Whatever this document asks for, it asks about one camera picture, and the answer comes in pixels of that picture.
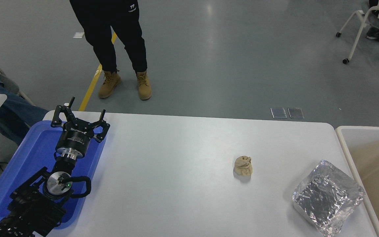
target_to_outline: tan boot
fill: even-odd
[[[113,93],[115,87],[119,85],[121,82],[121,77],[117,72],[105,72],[105,81],[99,89],[99,98],[104,99],[109,97]]]
[[[138,95],[140,99],[147,100],[152,96],[152,87],[150,86],[149,77],[147,76],[147,71],[137,72],[138,81]]]

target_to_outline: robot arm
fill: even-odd
[[[10,214],[0,221],[0,237],[34,237],[34,231],[45,237],[60,225],[66,213],[62,206],[69,198],[83,198],[91,192],[90,178],[72,177],[72,170],[77,160],[85,156],[90,140],[103,141],[110,125],[103,120],[105,110],[94,123],[75,118],[70,109],[73,102],[74,97],[69,105],[58,105],[51,122],[51,127],[63,129],[56,145],[59,156],[52,171],[41,168],[12,192],[12,202],[8,206]],[[65,114],[65,123],[59,118],[60,113]],[[93,130],[98,127],[103,130],[95,135]],[[75,182],[86,182],[86,191],[74,194]],[[43,193],[39,191],[40,186],[43,186]]]

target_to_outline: crumpled cloth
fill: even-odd
[[[235,172],[240,176],[251,176],[252,164],[251,157],[240,156],[235,160]]]

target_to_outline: blue tray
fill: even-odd
[[[10,213],[7,210],[12,201],[10,194],[16,188],[42,167],[46,166],[48,171],[52,170],[55,164],[55,146],[61,133],[62,128],[52,128],[51,121],[40,121],[30,128],[0,177],[0,221]],[[92,179],[104,144],[105,140],[97,143],[92,139],[86,156],[77,160],[72,176],[85,175]],[[76,194],[83,193],[86,186],[84,182],[74,183],[72,189]],[[84,198],[70,198],[63,205],[66,214],[62,218],[62,224],[56,228],[62,229],[71,225],[80,214],[83,204]]]

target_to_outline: foil-wrapped box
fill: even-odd
[[[334,237],[362,203],[365,191],[332,163],[322,160],[298,185],[293,205],[324,236]]]

